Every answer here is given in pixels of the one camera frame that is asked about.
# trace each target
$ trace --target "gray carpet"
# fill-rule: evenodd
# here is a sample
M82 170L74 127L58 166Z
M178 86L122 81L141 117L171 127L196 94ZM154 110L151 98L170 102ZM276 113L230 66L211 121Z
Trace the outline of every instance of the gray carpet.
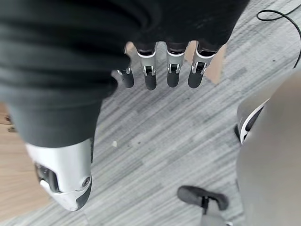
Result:
M291 70L300 49L295 28L285 19L261 22L265 8L288 12L299 0L253 0L229 41L222 81L187 85L166 83L165 46L158 47L158 87L144 87L142 69L132 54L135 86L103 104L95 137L93 188L86 206L67 212L57 204L2 222L1 226L199 226L200 209L175 194L188 184L225 193L231 202L223 216L245 226L236 186L239 143L233 133L238 104L247 95ZM291 17L301 25L301 13Z

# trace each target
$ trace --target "robotic hand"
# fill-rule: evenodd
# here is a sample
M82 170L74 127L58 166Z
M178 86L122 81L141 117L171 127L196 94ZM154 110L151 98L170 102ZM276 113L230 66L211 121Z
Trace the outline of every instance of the robotic hand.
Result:
M176 87L185 49L198 41L188 79L197 88L248 1L2 1L0 97L48 194L70 211L87 202L97 117L117 88L112 70L134 85L128 41L149 90L156 43L167 44L167 83Z

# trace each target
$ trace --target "caster wheel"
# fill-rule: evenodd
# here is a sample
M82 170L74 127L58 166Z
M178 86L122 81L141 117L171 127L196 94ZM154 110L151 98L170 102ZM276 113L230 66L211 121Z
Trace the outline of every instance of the caster wheel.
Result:
M229 206L228 198L223 194L213 193L194 186L181 186L177 192L178 198L188 204L202 207L204 197L215 200L219 210L226 210Z

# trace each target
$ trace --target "black wire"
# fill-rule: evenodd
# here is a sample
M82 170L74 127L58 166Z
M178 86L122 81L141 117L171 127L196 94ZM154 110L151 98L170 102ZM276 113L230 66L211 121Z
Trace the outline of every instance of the black wire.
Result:
M281 12L276 11L276 10L272 10L272 9L265 9L265 10L262 10L262 11L258 12L257 15L256 15L256 17L257 17L257 19L259 19L259 20L261 20L261 21L275 21L275 20L278 20L278 19L281 19L281 18L284 17L285 19L289 20L289 21L295 26L295 28L297 29L297 31L298 31L298 33L299 33L300 41L301 41L301 31L300 31L300 28L299 28L298 25L297 25L297 24L296 24L296 23L288 16L289 14L291 14L292 12L294 12L295 10L297 10L297 9L300 8L300 7L301 7L301 4L298 5L296 8L294 8L292 11L290 11L290 12L288 12L288 13L286 13L286 14L281 13ZM272 19L263 19L263 18L260 18L260 17L259 17L259 14L265 13L265 12L276 13L276 14L279 14L279 15L281 15L281 16L276 17L276 18L272 18ZM297 64L298 64L299 61L300 61L300 58L301 58L301 47L300 47L300 52L299 52L298 59L297 59L297 61L296 61L296 63L295 63L295 65L294 65L293 68L295 68L295 67L297 66Z

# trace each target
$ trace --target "black sleeve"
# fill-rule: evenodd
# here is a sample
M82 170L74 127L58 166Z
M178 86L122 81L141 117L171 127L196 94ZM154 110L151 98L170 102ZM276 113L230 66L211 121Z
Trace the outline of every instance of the black sleeve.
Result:
M94 136L101 102L117 87L111 71L130 63L127 41L220 46L247 2L2 0L0 100L26 142L79 143Z

